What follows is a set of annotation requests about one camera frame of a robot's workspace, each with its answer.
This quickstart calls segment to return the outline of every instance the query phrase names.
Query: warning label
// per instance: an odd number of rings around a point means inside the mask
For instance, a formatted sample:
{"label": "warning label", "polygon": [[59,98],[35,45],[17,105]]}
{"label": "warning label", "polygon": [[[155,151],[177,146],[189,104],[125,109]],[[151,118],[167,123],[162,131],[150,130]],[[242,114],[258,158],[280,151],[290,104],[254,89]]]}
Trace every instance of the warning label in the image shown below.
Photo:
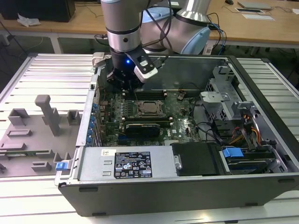
{"label": "warning label", "polygon": [[114,164],[116,179],[153,177],[150,152],[115,153]]}

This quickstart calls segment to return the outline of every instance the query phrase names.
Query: blue latch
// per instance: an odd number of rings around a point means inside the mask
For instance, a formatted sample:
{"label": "blue latch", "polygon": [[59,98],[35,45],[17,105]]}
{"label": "blue latch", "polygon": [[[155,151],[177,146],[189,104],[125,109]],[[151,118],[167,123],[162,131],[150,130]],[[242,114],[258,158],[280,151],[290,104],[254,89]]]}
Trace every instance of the blue latch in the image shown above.
{"label": "blue latch", "polygon": [[67,170],[68,162],[58,162],[56,164],[56,171],[66,171]]}
{"label": "blue latch", "polygon": [[225,158],[244,157],[243,152],[240,148],[227,147],[226,149],[223,149],[222,152]]}

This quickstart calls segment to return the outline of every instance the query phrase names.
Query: metal bracket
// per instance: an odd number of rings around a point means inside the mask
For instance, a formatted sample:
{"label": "metal bracket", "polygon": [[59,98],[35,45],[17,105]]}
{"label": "metal bracket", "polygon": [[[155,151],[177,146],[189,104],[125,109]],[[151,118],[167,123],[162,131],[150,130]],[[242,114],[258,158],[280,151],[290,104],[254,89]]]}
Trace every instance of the metal bracket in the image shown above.
{"label": "metal bracket", "polygon": [[220,66],[215,67],[213,70],[213,75],[216,82],[232,82],[235,74],[232,72],[230,67]]}
{"label": "metal bracket", "polygon": [[250,101],[244,101],[244,102],[234,102],[232,104],[232,110],[233,110],[233,117],[240,117],[241,113],[240,110],[250,110],[252,107],[254,107],[253,102]]}
{"label": "metal bracket", "polygon": [[97,68],[106,63],[106,59],[111,58],[110,55],[105,55],[104,52],[96,52],[93,54],[92,63],[93,67]]}

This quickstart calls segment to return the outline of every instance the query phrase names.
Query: blue tab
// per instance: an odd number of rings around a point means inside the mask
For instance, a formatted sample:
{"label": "blue tab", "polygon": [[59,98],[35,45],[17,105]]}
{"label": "blue tab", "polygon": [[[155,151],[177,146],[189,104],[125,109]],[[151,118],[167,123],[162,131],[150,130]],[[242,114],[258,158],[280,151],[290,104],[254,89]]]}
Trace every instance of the blue tab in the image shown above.
{"label": "blue tab", "polygon": [[240,148],[227,147],[226,149],[223,149],[222,152],[225,158],[244,157],[243,152]]}
{"label": "blue tab", "polygon": [[92,135],[93,131],[91,129],[88,129],[87,134]]}
{"label": "blue tab", "polygon": [[91,121],[95,121],[95,116],[90,116]]}
{"label": "blue tab", "polygon": [[93,141],[93,139],[92,139],[91,137],[87,137],[87,138],[86,138],[86,141],[87,141],[88,143],[91,143],[91,142]]}
{"label": "blue tab", "polygon": [[94,123],[93,122],[89,122],[89,127],[93,128],[94,127]]}
{"label": "blue tab", "polygon": [[56,164],[56,171],[66,171],[67,170],[67,162],[58,162]]}

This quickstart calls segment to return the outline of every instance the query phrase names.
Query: robotic arm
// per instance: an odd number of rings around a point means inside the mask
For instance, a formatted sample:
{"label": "robotic arm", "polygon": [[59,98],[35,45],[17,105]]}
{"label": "robotic arm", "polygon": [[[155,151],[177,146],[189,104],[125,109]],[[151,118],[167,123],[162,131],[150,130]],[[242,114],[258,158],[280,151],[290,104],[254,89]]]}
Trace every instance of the robotic arm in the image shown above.
{"label": "robotic arm", "polygon": [[142,49],[140,13],[160,1],[101,1],[114,67],[107,81],[119,89],[138,88],[158,73],[152,60]]}
{"label": "robotic arm", "polygon": [[[162,0],[102,0],[107,36],[111,51],[113,71],[107,76],[107,81],[121,90],[133,91],[141,87],[148,79],[158,73],[157,67],[142,47],[143,43],[155,42],[161,39],[163,32],[158,29],[156,22],[151,21],[142,25],[140,13]],[[191,45],[199,42],[197,51],[203,49],[209,37],[208,18],[206,16],[210,0],[188,0],[185,8],[172,18],[172,26],[164,40],[147,46],[147,51],[163,51],[173,49],[178,53],[189,52]],[[163,30],[169,26],[169,17],[159,20]]]}

